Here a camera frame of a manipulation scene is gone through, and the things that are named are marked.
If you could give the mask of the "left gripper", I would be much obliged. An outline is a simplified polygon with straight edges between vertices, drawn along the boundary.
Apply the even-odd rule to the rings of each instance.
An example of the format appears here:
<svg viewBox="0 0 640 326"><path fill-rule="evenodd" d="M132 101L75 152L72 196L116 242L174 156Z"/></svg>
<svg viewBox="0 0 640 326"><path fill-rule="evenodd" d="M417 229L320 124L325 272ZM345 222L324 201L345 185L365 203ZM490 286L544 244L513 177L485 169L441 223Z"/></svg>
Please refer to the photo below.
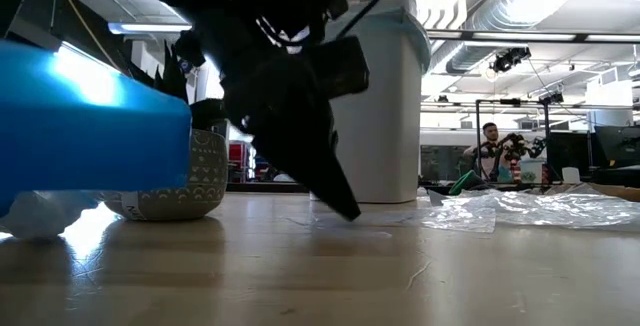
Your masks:
<svg viewBox="0 0 640 326"><path fill-rule="evenodd" d="M244 49L306 46L346 0L192 0L192 64L211 59L220 72ZM252 137L267 162L348 221L361 210L336 156L330 104L307 73L256 73L223 79L231 123Z"/></svg>

